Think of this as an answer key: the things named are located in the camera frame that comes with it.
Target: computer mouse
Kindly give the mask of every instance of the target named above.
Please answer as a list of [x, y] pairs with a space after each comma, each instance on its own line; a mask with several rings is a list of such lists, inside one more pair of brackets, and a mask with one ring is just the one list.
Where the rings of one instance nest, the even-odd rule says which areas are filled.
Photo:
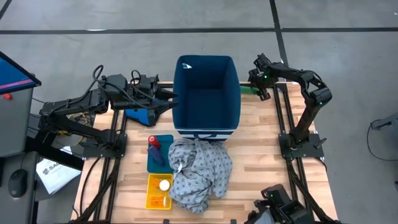
[[11, 197], [22, 197], [27, 190], [27, 172], [24, 169], [15, 170], [8, 180], [8, 192]]

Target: green object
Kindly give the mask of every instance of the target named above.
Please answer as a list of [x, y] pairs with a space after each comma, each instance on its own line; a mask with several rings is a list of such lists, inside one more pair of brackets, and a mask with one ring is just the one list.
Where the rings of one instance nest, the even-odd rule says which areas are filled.
[[257, 88], [252, 88], [248, 86], [241, 86], [241, 94], [252, 94], [256, 95], [259, 89]]
[[158, 174], [171, 174], [173, 169], [169, 165], [169, 147], [174, 141], [174, 137], [171, 134], [166, 135], [157, 135], [156, 136], [159, 144], [160, 144], [160, 153], [165, 161], [165, 165], [159, 165], [154, 157], [148, 154], [148, 163], [147, 163], [147, 171], [150, 173], [158, 173]]

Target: monitor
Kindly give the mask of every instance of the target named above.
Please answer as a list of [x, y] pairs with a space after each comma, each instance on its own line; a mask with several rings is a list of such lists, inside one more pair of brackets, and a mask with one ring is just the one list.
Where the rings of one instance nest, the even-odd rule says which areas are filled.
[[40, 86], [42, 82], [0, 52], [0, 95]]

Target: blue screen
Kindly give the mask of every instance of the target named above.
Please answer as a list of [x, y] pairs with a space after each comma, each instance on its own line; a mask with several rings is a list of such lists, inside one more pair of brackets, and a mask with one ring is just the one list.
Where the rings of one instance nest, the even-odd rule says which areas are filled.
[[18, 68], [0, 58], [0, 91], [12, 91], [35, 83]]

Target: bin handle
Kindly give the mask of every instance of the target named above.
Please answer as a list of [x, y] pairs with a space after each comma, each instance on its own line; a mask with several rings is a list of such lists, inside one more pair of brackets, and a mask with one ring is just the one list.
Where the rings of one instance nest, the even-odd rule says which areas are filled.
[[198, 138], [198, 139], [206, 139], [206, 138], [212, 138], [212, 137], [216, 137], [216, 136], [217, 136], [217, 134], [211, 134], [207, 137], [201, 138], [201, 137], [199, 137], [199, 134], [193, 134], [193, 137]]

